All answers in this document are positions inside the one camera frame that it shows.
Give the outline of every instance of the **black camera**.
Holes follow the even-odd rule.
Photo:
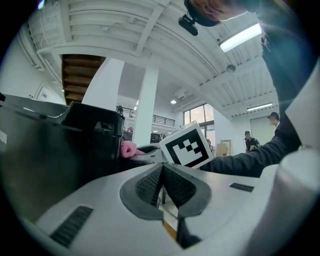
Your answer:
[[[195,22],[186,14],[179,18],[179,25],[187,30],[191,35],[198,35],[198,29],[195,26]]]

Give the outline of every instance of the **cap brim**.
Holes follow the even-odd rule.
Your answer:
[[[193,21],[198,23],[204,27],[214,27],[219,22],[210,20],[208,18],[203,17],[189,2],[189,0],[184,0],[184,6],[188,10],[190,16],[192,17]]]

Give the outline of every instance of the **white cube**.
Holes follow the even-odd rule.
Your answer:
[[[175,130],[159,143],[169,163],[198,168],[214,157],[196,121]]]

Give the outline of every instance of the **white ceiling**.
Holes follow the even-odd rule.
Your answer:
[[[264,103],[277,108],[260,37],[227,53],[219,47],[257,23],[256,16],[247,13],[210,28],[198,25],[194,37],[178,25],[185,13],[183,0],[62,0],[36,11],[19,36],[34,66],[49,70],[57,82],[62,54],[110,56],[126,62],[119,93],[137,97],[153,54],[161,59],[157,95],[170,99],[180,88],[188,91],[176,110],[207,102],[230,119]],[[236,66],[234,73],[226,72],[229,64]]]

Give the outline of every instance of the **pink cloth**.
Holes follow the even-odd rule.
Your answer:
[[[125,140],[120,146],[120,156],[131,158],[134,155],[143,155],[144,152],[137,149],[137,145],[130,140]]]

